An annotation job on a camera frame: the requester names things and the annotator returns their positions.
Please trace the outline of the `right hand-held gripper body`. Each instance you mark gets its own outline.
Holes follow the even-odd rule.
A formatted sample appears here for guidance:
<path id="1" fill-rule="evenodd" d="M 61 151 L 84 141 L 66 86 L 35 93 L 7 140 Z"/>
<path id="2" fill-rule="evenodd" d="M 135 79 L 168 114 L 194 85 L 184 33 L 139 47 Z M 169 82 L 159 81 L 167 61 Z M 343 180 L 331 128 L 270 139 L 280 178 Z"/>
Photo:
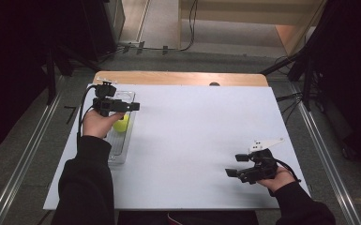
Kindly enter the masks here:
<path id="1" fill-rule="evenodd" d="M 248 149 L 249 161 L 254 163 L 252 168 L 237 171 L 237 178 L 242 183 L 255 184 L 259 180 L 274 178 L 277 172 L 277 162 L 270 147 L 283 143 L 283 138 L 255 141 Z"/>

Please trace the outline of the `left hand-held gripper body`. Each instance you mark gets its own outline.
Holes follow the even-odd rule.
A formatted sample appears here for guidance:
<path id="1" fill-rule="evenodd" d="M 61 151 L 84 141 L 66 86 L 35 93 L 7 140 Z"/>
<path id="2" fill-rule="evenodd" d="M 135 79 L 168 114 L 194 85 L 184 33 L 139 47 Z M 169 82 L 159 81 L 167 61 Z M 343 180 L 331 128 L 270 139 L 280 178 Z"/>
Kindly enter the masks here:
<path id="1" fill-rule="evenodd" d="M 107 117 L 109 113 L 126 113 L 130 111 L 130 104 L 121 99 L 113 99 L 116 88 L 110 82 L 103 81 L 95 86 L 93 108 L 100 115 Z"/>

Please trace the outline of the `yellow tennis ball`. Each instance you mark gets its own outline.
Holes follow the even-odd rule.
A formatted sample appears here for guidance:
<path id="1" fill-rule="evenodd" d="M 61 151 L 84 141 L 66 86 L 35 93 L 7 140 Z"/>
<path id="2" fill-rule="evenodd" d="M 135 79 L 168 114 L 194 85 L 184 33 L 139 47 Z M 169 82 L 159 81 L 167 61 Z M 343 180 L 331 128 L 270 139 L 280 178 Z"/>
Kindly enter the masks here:
<path id="1" fill-rule="evenodd" d="M 121 119 L 113 124 L 113 129 L 116 132 L 125 132 L 128 129 L 129 115 L 125 114 Z"/>

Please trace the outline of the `clear plastic container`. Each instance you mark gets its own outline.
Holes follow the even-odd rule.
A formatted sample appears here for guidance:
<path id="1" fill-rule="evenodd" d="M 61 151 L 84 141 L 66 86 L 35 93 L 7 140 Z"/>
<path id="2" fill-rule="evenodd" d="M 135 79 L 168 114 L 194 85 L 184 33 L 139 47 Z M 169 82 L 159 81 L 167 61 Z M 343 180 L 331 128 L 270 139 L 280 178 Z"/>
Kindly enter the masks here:
<path id="1" fill-rule="evenodd" d="M 108 132 L 105 141 L 111 146 L 108 163 L 110 166 L 123 164 L 126 161 L 135 112 L 126 112 L 129 115 L 128 129 L 125 132 L 116 132 L 113 127 Z"/>

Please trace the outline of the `person's right hand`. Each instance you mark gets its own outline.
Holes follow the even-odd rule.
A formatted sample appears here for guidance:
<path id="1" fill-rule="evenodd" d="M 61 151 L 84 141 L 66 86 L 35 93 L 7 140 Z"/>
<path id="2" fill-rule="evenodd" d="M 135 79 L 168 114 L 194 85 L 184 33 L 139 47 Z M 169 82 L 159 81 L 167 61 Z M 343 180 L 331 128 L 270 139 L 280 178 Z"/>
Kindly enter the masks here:
<path id="1" fill-rule="evenodd" d="M 276 192 L 278 189 L 291 184 L 294 181 L 295 179 L 293 178 L 290 171 L 285 168 L 278 167 L 274 178 L 259 180 L 258 184 L 268 188 L 272 192 Z"/>

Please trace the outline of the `person's left hand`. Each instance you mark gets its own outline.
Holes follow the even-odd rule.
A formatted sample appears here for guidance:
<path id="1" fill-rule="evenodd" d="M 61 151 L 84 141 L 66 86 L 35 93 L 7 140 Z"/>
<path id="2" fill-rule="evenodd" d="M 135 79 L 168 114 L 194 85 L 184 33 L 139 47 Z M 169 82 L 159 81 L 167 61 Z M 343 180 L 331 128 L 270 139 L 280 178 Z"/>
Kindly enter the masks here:
<path id="1" fill-rule="evenodd" d="M 93 136 L 104 139 L 113 124 L 124 117 L 123 112 L 116 112 L 104 117 L 97 111 L 88 112 L 83 119 L 83 136 Z"/>

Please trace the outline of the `white board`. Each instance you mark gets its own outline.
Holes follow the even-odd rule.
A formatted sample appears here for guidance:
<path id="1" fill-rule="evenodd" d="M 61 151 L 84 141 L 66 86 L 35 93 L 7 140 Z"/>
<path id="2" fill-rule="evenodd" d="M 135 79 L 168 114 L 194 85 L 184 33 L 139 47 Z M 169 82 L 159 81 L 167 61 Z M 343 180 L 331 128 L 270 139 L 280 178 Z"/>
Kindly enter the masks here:
<path id="1" fill-rule="evenodd" d="M 112 168 L 118 210 L 235 210 L 277 207 L 265 187 L 230 178 L 236 155 L 257 141 L 301 177 L 269 87 L 120 84 L 134 93 L 127 158 Z"/>

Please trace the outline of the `wooden table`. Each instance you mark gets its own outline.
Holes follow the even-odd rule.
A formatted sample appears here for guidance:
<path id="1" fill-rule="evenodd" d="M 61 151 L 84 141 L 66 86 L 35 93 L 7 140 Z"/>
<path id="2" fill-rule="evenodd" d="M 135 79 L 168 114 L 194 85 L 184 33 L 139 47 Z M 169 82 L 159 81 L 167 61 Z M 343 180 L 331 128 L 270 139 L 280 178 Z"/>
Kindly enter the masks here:
<path id="1" fill-rule="evenodd" d="M 203 85 L 267 87 L 263 74 L 172 72 L 172 71 L 100 71 L 93 83 L 153 84 L 153 85 Z"/>

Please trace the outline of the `black tripod stand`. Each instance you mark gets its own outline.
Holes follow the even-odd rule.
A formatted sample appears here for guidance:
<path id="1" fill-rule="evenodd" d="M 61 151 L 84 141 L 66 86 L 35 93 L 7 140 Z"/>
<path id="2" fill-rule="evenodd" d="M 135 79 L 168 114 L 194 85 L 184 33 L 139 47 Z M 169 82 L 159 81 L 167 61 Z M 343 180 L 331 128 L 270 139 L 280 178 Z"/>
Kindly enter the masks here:
<path id="1" fill-rule="evenodd" d="M 268 67 L 261 71 L 261 74 L 267 76 L 274 71 L 279 70 L 292 64 L 287 78 L 290 82 L 297 82 L 301 77 L 304 77 L 303 81 L 303 91 L 302 91 L 302 102 L 305 108 L 310 111 L 310 89 L 312 85 L 312 76 L 314 73 L 314 61 L 310 55 L 310 49 L 308 47 L 303 47 L 300 51 L 295 53 L 292 56 L 287 56 L 279 62 L 275 63 L 273 66 Z"/>
<path id="2" fill-rule="evenodd" d="M 71 50 L 63 44 L 50 44 L 46 47 L 46 73 L 48 78 L 48 100 L 47 104 L 51 105 L 54 98 L 57 96 L 55 69 L 58 68 L 64 76 L 71 76 L 74 70 L 73 65 L 70 64 L 69 58 L 78 61 L 87 68 L 95 72 L 102 70 L 101 67 L 93 64 L 85 57 Z"/>

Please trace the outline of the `black cabinet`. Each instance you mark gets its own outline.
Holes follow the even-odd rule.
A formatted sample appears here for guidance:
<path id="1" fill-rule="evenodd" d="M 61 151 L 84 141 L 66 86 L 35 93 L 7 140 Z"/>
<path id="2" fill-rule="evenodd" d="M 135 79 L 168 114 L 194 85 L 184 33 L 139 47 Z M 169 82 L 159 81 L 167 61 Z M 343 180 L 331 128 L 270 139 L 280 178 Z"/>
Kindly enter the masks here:
<path id="1" fill-rule="evenodd" d="M 87 34 L 91 39 L 91 59 L 114 53 L 117 50 L 126 20 L 122 0 L 82 0 Z"/>

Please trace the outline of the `light wooden furniture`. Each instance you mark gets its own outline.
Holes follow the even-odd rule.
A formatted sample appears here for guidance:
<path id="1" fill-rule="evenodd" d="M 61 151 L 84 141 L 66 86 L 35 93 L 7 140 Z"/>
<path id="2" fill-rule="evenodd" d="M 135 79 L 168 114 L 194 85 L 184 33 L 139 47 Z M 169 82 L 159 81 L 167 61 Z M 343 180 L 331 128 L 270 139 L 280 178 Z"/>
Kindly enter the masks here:
<path id="1" fill-rule="evenodd" d="M 203 21 L 263 23 L 276 26 L 286 53 L 298 52 L 302 37 L 317 25 L 328 0 L 198 0 Z"/>

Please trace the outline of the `aluminium floor rail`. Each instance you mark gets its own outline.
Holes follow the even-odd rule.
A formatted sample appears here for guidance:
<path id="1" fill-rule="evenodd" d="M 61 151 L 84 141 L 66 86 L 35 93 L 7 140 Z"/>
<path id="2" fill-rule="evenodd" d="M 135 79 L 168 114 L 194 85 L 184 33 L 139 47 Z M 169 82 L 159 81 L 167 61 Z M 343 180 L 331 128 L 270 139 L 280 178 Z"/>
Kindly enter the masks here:
<path id="1" fill-rule="evenodd" d="M 297 97 L 293 115 L 287 117 L 295 152 L 314 200 L 326 203 L 338 225 L 361 225 L 361 217 L 345 180 L 329 152 L 312 111 Z"/>
<path id="2" fill-rule="evenodd" d="M 7 184 L 5 185 L 2 194 L 0 195 L 0 225 L 8 213 L 10 206 L 12 205 L 23 179 L 31 165 L 31 162 L 38 150 L 39 144 L 46 132 L 48 125 L 50 124 L 53 114 L 57 108 L 59 101 L 61 100 L 63 88 L 67 83 L 67 79 L 64 76 L 60 76 L 56 82 L 56 96 L 53 98 L 52 103 L 45 107 L 43 114 L 38 120 L 38 124 L 34 129 L 30 140 L 28 141 L 20 160 L 10 176 Z"/>

